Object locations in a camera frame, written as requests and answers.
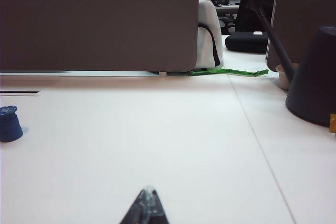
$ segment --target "white desk surface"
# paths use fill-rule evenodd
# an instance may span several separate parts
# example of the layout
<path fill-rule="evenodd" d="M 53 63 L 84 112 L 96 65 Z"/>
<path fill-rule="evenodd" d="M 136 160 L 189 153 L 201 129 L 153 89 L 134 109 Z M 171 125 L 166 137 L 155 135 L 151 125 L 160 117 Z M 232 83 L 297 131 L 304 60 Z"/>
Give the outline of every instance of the white desk surface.
<path fill-rule="evenodd" d="M 119 223 L 148 184 L 171 224 L 336 223 L 335 135 L 274 78 L 28 79 L 2 83 L 44 87 L 1 96 L 25 132 L 1 144 L 2 223 Z"/>

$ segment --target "green tape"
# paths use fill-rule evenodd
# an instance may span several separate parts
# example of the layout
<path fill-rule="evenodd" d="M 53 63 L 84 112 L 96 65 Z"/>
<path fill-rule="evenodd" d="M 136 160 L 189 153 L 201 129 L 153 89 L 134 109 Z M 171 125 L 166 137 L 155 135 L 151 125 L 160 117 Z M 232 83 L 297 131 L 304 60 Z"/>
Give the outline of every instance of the green tape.
<path fill-rule="evenodd" d="M 207 74 L 217 74 L 217 73 L 229 73 L 229 74 L 238 74 L 240 76 L 263 76 L 268 74 L 268 69 L 258 71 L 258 72 L 247 72 L 247 71 L 240 71 L 235 69 L 215 69 L 215 70 L 205 70 L 205 71 L 190 71 L 189 76 L 204 76 Z"/>

